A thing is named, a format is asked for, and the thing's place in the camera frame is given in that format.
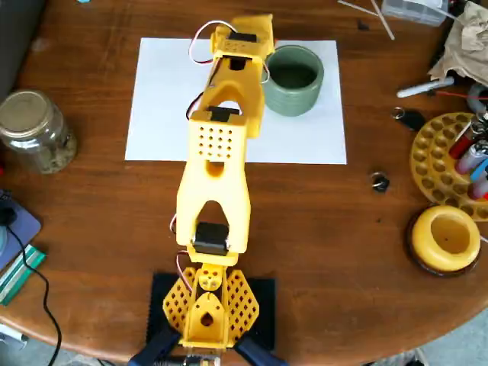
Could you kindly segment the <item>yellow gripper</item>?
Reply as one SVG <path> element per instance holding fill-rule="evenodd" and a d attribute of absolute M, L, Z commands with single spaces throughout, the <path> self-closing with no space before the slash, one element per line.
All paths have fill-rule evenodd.
<path fill-rule="evenodd" d="M 232 54 L 271 54 L 275 51 L 272 15 L 248 15 L 231 20 L 227 50 Z"/>

